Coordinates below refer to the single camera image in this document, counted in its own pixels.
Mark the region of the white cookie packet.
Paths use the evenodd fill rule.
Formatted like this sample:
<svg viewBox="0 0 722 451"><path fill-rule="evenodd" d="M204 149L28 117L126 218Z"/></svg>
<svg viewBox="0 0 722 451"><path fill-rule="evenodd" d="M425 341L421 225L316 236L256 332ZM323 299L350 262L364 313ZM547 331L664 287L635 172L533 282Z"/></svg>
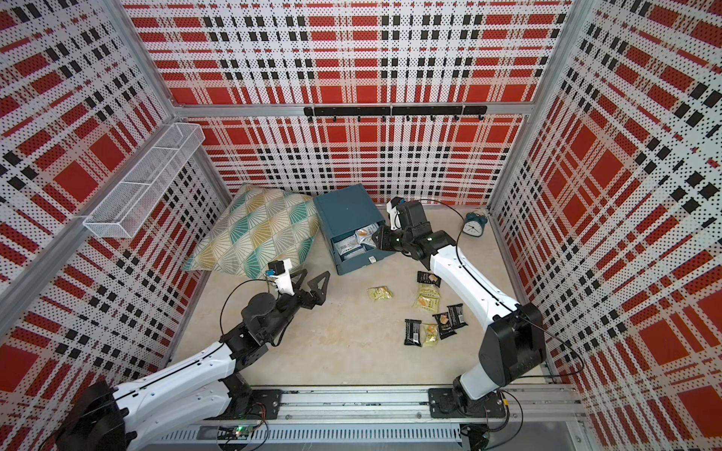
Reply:
<svg viewBox="0 0 722 451"><path fill-rule="evenodd" d="M340 257L347 256L358 249L364 250L363 246L358 244L355 235L334 242L334 248Z"/></svg>
<svg viewBox="0 0 722 451"><path fill-rule="evenodd" d="M359 245L367 246L369 248L376 248L376 243L373 240L373 234L379 229L378 224L366 225L355 231L355 238Z"/></svg>

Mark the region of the teal drawer cabinet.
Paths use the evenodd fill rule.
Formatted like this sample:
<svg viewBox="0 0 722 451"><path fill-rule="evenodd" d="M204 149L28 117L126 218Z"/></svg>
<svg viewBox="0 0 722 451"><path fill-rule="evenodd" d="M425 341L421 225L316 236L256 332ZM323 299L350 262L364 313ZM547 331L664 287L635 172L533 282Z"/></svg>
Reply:
<svg viewBox="0 0 722 451"><path fill-rule="evenodd" d="M370 224L385 225L383 215L361 184L320 195L314 199L314 204L321 220L323 239L333 263L330 249L333 238Z"/></svg>

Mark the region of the teal top drawer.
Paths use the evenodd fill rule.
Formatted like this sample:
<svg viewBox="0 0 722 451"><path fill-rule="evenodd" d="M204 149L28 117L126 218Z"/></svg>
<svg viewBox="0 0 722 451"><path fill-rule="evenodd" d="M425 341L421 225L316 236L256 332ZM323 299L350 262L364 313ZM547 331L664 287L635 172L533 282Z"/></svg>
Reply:
<svg viewBox="0 0 722 451"><path fill-rule="evenodd" d="M365 225L331 240L330 249L338 275L349 274L393 255L392 251L379 249L372 240L373 233L379 228L379 224Z"/></svg>

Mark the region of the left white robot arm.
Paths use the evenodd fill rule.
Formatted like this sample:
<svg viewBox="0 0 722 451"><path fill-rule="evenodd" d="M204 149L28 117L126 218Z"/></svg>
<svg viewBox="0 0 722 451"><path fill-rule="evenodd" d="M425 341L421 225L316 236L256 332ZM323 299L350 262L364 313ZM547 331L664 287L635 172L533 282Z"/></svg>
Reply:
<svg viewBox="0 0 722 451"><path fill-rule="evenodd" d="M53 433L59 450L141 450L197 421L243 413L253 390L243 369L279 346L300 309L325 303L331 275L306 271L267 275L276 292L261 292L242 310L239 324L218 342L177 364L115 386L88 387Z"/></svg>

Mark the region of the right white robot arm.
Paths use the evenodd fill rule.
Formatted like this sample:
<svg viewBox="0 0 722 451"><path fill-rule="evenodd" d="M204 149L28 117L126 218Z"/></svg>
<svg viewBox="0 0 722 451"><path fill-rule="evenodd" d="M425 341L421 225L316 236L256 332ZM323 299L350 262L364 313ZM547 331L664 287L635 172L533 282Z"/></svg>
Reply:
<svg viewBox="0 0 722 451"><path fill-rule="evenodd" d="M395 197L387 203L389 224L374 232L377 247L421 262L460 297L484 327L478 362L453 383L458 409L470 409L539 366L546 357L542 314L518 304L476 269L458 242L434 231L423 205Z"/></svg>

